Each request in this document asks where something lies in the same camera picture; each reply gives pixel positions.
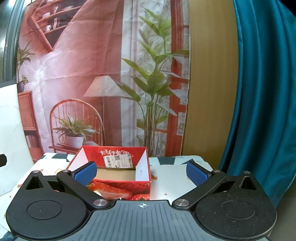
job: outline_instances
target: gray ribbed plate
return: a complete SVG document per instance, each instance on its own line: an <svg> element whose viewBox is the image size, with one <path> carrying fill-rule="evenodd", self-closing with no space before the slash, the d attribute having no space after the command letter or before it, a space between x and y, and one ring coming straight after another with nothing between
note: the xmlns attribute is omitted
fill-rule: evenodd
<svg viewBox="0 0 296 241"><path fill-rule="evenodd" d="M219 241L204 231L188 211L167 201L117 201L95 211L87 224L62 241Z"/></svg>

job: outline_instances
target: brown wall panel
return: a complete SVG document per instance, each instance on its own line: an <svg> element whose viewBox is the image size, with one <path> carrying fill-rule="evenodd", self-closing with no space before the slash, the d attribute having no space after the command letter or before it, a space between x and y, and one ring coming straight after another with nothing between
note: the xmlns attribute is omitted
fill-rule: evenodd
<svg viewBox="0 0 296 241"><path fill-rule="evenodd" d="M237 90L238 41L232 0L189 0L191 77L182 155L217 168Z"/></svg>

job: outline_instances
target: wall tapestry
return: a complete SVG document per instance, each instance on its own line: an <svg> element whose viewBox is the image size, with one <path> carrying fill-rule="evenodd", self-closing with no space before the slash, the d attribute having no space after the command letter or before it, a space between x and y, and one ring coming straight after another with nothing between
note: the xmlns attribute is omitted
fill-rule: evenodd
<svg viewBox="0 0 296 241"><path fill-rule="evenodd" d="M35 0L17 91L31 156L82 145L181 152L189 86L187 0Z"/></svg>

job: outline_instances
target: white flower pot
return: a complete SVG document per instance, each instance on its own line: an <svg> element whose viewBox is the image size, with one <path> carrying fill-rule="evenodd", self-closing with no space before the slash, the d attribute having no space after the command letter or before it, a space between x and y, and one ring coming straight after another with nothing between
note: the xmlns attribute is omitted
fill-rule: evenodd
<svg viewBox="0 0 296 241"><path fill-rule="evenodd" d="M65 143L68 146L80 148L83 145L84 137L69 137L65 136Z"/></svg>

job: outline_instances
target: white marble wall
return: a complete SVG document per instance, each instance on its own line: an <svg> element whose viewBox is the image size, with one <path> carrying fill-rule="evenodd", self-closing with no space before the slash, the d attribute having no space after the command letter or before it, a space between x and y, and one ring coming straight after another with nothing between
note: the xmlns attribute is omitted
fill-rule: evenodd
<svg viewBox="0 0 296 241"><path fill-rule="evenodd" d="M0 88L0 154L7 164L0 167L0 196L11 191L33 166L26 143L17 100L16 85Z"/></svg>

